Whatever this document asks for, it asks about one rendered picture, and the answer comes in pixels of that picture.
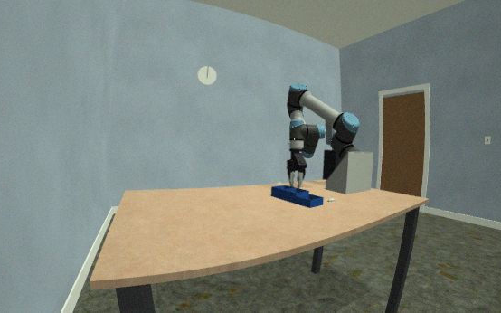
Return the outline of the blue rack of bins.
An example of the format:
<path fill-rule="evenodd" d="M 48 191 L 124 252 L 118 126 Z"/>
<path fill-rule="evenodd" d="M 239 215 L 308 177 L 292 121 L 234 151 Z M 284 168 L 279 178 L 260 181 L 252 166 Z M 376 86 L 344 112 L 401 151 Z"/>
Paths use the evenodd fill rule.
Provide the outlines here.
<path fill-rule="evenodd" d="M 290 189 L 288 189 L 290 188 Z M 288 190 L 288 191 L 287 191 Z M 294 192 L 294 193 L 293 193 Z M 271 187 L 271 196 L 282 199 L 293 204 L 299 204 L 308 208 L 323 205 L 324 197 L 309 194 L 308 190 L 299 189 L 287 185 Z M 303 198 L 301 198 L 303 197 Z M 305 199 L 307 198 L 307 199 Z"/>

